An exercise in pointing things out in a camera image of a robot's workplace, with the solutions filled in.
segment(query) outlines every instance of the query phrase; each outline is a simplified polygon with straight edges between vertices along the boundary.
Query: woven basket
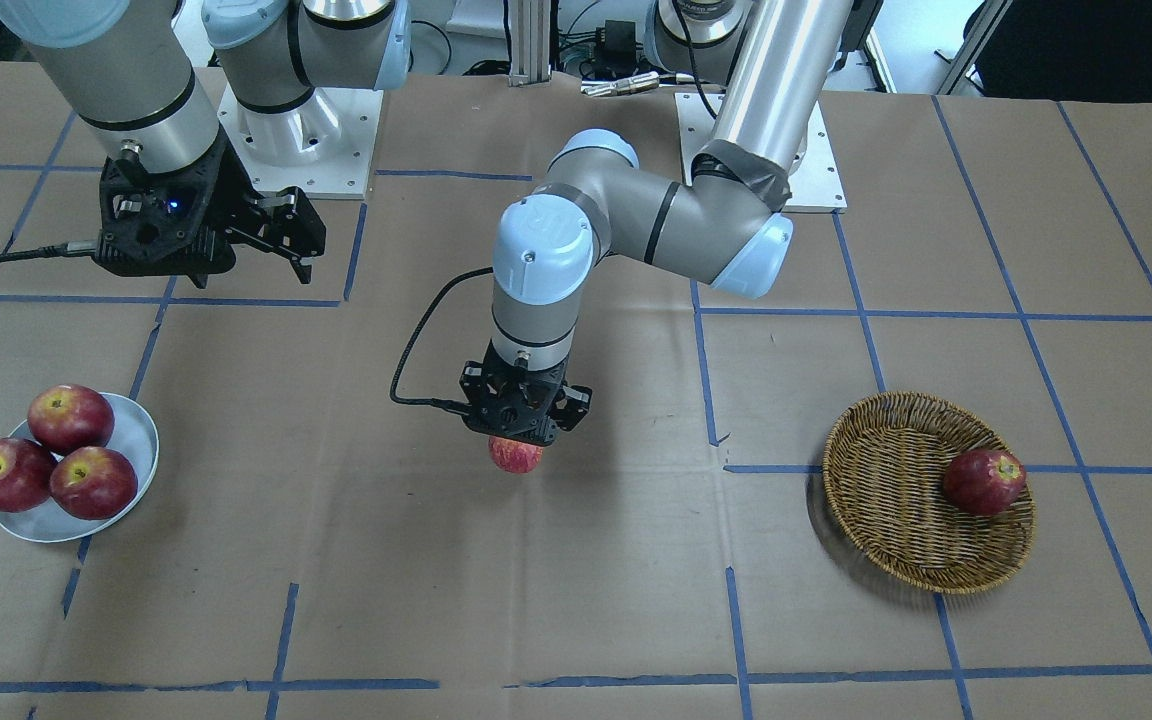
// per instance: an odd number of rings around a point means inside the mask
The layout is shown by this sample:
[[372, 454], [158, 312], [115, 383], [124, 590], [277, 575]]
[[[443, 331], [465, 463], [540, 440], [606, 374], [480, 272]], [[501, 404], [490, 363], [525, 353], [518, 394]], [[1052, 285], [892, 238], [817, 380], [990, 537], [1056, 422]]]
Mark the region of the woven basket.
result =
[[992, 518], [941, 495], [950, 460], [1008, 450], [977, 416], [940, 397], [885, 392], [838, 418], [824, 446], [824, 493], [847, 537], [879, 568], [927, 591], [972, 593], [1020, 570], [1034, 544], [1029, 486]]

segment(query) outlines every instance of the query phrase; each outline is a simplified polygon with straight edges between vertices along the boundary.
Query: apple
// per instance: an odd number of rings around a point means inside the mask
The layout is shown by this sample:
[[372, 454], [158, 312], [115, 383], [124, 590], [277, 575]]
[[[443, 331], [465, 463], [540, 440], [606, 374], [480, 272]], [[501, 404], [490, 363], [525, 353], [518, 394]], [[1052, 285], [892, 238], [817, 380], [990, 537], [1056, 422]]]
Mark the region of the apple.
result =
[[55, 465], [55, 457], [32, 439], [1, 438], [0, 511], [23, 511], [46, 502]]
[[977, 448], [950, 461], [941, 490], [957, 509], [987, 518], [1016, 501], [1025, 478], [1025, 467], [1009, 452]]
[[88, 446], [51, 471], [51, 497], [79, 520], [108, 520], [136, 498], [136, 470], [122, 452]]
[[114, 407], [90, 387], [59, 384], [33, 397], [26, 415], [29, 433], [56, 455], [84, 446], [104, 446], [114, 434]]
[[530, 473], [540, 464], [543, 447], [518, 442], [516, 439], [488, 437], [488, 452], [497, 468], [507, 473]]

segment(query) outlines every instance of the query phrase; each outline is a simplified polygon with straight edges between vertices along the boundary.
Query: cardboard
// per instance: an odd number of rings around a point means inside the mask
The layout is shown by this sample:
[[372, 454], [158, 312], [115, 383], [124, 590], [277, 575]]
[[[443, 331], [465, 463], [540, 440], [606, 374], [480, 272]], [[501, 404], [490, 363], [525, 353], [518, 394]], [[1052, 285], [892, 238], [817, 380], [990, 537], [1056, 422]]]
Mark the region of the cardboard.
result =
[[[223, 76], [202, 77], [218, 96]], [[604, 260], [568, 370], [591, 414], [525, 477], [456, 416], [393, 404], [394, 364], [573, 132], [612, 128], [676, 177], [667, 92], [411, 77], [387, 97], [366, 204], [317, 205], [329, 250], [310, 286], [250, 249], [205, 291], [86, 260], [1, 266], [0, 435], [37, 392], [83, 382], [137, 397], [162, 450], [136, 510], [86, 541], [0, 530], [0, 717], [961, 717], [1014, 696], [1041, 714], [1114, 697], [1123, 662], [1152, 714], [1124, 611], [1124, 577], [1152, 598], [1152, 506], [1120, 569], [1078, 483], [1079, 458], [1152, 483], [1152, 109], [1066, 108], [1142, 266], [1055, 104], [946, 99], [945, 126], [925, 96], [823, 108], [851, 206], [795, 218], [765, 300]], [[101, 157], [67, 114], [37, 68], [0, 65], [0, 250], [15, 225], [36, 247], [93, 222]], [[1018, 313], [1009, 279], [1021, 309], [1064, 319]], [[444, 302], [403, 396], [460, 397], [490, 288]], [[968, 602], [876, 578], [812, 487], [829, 425], [881, 387], [996, 424], [1060, 547]], [[1071, 575], [1062, 547], [1105, 561]], [[993, 642], [1044, 602], [1025, 643]]]

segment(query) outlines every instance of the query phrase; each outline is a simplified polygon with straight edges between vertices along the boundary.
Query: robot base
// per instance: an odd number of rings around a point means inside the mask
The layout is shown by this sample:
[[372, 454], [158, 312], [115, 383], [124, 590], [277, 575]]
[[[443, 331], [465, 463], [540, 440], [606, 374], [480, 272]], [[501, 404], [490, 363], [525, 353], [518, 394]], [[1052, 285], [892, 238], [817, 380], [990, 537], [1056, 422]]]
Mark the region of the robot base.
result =
[[[689, 164], [705, 141], [708, 141], [714, 119], [708, 116], [708, 111], [695, 92], [680, 92], [673, 97], [679, 108], [679, 135], [684, 164], [682, 173], [687, 182], [691, 183]], [[714, 109], [722, 108], [722, 100], [721, 94], [708, 96]], [[790, 176], [790, 190], [794, 196], [785, 204], [786, 213], [833, 213], [847, 210], [847, 196], [842, 191], [842, 179], [838, 176], [833, 146], [829, 145], [829, 134], [824, 127], [819, 104], [812, 108], [812, 118], [808, 120], [808, 149], [799, 167]]]
[[225, 89], [218, 116], [257, 191], [273, 195], [285, 187], [297, 185], [312, 199], [365, 200], [384, 92], [350, 88], [319, 88], [319, 92], [338, 112], [340, 142], [333, 156], [308, 165], [271, 165], [256, 159], [243, 142], [247, 134], [238, 119], [243, 109], [229, 88]]

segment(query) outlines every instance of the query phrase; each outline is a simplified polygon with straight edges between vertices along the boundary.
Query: white plate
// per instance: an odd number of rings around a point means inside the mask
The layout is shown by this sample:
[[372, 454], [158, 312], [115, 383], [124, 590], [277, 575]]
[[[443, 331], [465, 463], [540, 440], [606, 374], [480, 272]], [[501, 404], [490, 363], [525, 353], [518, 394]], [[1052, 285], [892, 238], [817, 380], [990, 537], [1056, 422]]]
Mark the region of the white plate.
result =
[[[0, 525], [6, 532], [28, 541], [71, 541], [91, 533], [99, 533], [123, 518], [145, 497], [150, 480], [154, 479], [154, 470], [159, 468], [159, 429], [154, 418], [150, 418], [145, 407], [122, 395], [103, 392], [105, 400], [114, 407], [114, 434], [105, 447], [122, 452], [136, 470], [136, 497], [119, 515], [109, 520], [78, 520], [68, 511], [61, 510], [55, 500], [47, 501], [32, 510], [0, 511]], [[29, 433], [29, 424], [20, 423], [13, 430], [12, 437], [33, 439]]]

